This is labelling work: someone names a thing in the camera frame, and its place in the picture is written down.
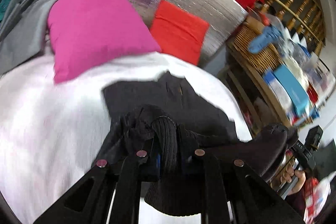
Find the person's right hand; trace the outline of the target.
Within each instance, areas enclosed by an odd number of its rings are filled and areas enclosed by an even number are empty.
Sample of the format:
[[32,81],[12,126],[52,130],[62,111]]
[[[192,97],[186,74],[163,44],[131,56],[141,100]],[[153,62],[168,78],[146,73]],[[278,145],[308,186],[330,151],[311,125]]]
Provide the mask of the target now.
[[295,169],[293,164],[288,164],[282,174],[280,175],[280,190],[285,186],[285,184],[289,184],[290,190],[288,195],[298,193],[306,181],[306,173],[305,170],[299,167]]

